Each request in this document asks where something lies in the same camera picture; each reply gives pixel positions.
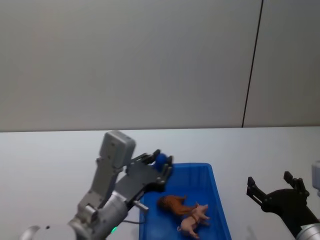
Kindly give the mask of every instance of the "brown toy horse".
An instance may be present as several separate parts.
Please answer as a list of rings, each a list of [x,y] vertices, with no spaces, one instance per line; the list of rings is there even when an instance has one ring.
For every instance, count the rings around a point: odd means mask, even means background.
[[[183,203],[187,196],[174,196],[168,195],[160,197],[157,201],[157,205],[164,210],[171,211],[177,216],[183,216],[189,214],[197,206],[184,206]]]

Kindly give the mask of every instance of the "black vertical line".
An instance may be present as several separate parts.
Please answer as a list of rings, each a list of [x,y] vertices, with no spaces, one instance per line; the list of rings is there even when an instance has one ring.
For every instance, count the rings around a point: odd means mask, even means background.
[[[256,35],[255,35],[255,43],[254,43],[254,49],[253,49],[253,56],[252,56],[251,70],[250,70],[250,76],[249,76],[249,83],[248,83],[248,89],[247,89],[247,91],[246,91],[246,98],[245,98],[245,105],[244,105],[244,112],[243,112],[242,126],[241,126],[242,128],[244,127],[244,124],[245,124],[245,116],[246,116],[246,110],[247,110],[249,89],[250,89],[250,83],[251,83],[251,77],[252,77],[252,70],[254,69],[254,62],[255,62],[255,56],[256,56],[256,48],[257,48],[258,35],[259,35],[259,28],[260,28],[260,21],[261,21],[261,15],[262,15],[262,8],[263,8],[263,6],[264,6],[264,0],[261,0],[259,21],[258,21],[258,27],[257,27],[257,30],[256,30]]]

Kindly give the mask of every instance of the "blue tray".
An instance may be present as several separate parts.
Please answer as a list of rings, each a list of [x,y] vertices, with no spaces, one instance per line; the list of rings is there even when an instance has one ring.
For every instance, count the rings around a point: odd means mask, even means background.
[[[173,173],[162,193],[149,192],[140,200],[149,207],[145,223],[140,225],[139,240],[191,240],[177,231],[181,219],[157,207],[161,196],[187,196],[184,205],[208,204],[206,215],[210,226],[199,226],[195,232],[200,240],[231,240],[230,232],[221,205],[212,168],[207,163],[176,163]],[[140,221],[144,220],[140,212]]]

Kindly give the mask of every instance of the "green indicator light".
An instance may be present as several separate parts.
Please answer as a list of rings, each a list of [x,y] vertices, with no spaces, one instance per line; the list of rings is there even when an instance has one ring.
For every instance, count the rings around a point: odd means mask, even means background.
[[[117,227],[114,227],[111,231],[111,233],[113,233],[115,230],[117,229]]]

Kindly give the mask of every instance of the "white table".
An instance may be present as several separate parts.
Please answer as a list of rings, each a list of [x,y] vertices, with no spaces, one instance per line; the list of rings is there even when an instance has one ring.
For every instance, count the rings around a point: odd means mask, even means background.
[[[302,177],[308,206],[320,216],[311,164],[320,156],[320,127],[126,130],[135,155],[155,149],[176,163],[210,163],[234,240],[291,240],[281,219],[246,195],[248,176],[266,193],[288,188],[284,171]],[[31,225],[70,220],[89,189],[104,131],[0,133],[0,239],[16,240]],[[138,220],[132,209],[128,219]],[[122,223],[108,239],[138,239]]]

